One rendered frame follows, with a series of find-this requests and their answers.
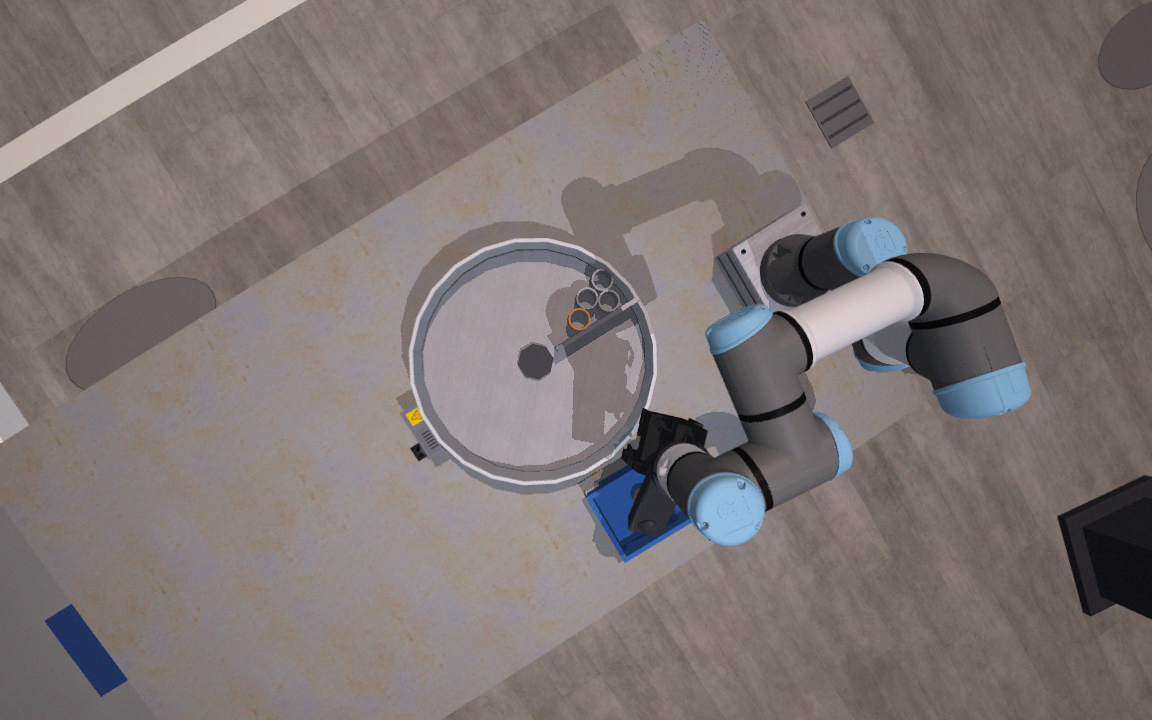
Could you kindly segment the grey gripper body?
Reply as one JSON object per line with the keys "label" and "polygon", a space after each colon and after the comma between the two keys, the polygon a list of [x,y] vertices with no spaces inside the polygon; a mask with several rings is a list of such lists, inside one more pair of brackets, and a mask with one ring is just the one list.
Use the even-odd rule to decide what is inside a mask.
{"label": "grey gripper body", "polygon": [[[675,424],[675,420],[680,424]],[[690,427],[687,427],[687,424],[689,424]],[[698,427],[696,427],[696,425],[698,425]],[[657,488],[660,488],[660,493],[662,493],[662,495],[669,498],[666,491],[660,487],[659,480],[657,479],[658,461],[667,448],[682,444],[698,446],[698,448],[702,448],[702,450],[707,452],[708,454],[707,448],[704,448],[705,441],[707,441],[708,430],[703,427],[704,425],[699,423],[699,420],[694,420],[692,423],[691,418],[685,420],[684,418],[679,418],[679,416],[652,414],[652,411],[647,411],[645,407],[643,407],[639,427],[637,427],[637,435],[641,435],[641,442],[634,454],[634,457],[637,461],[634,462],[631,468],[635,469],[637,473],[646,475],[647,469],[652,465],[652,479],[655,483]],[[682,437],[684,437],[684,441],[681,444]]]}

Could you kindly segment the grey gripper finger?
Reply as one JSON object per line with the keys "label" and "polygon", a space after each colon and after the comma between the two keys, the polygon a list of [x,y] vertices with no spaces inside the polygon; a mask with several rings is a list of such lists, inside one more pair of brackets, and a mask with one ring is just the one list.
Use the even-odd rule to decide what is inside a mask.
{"label": "grey gripper finger", "polygon": [[639,442],[641,442],[641,435],[636,435],[636,439],[632,439],[632,441],[628,442],[627,448],[623,448],[621,457],[626,460],[626,464],[634,465],[634,462],[637,461],[634,457],[634,454],[635,450],[637,450],[637,446],[639,446]]}

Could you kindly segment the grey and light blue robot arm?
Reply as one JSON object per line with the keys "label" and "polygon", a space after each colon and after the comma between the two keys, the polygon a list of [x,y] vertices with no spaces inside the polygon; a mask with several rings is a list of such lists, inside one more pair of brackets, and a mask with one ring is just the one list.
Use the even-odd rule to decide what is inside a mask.
{"label": "grey and light blue robot arm", "polygon": [[742,306],[705,332],[748,442],[717,457],[689,444],[667,448],[657,479],[669,498],[650,465],[628,530],[662,536],[679,505],[708,541],[742,544],[764,511],[849,470],[849,438],[831,416],[812,414],[797,378],[849,344],[867,372],[914,367],[957,418],[1011,414],[1030,397],[995,285],[956,258],[908,253],[886,219],[788,234],[765,250],[760,278],[790,313]]}

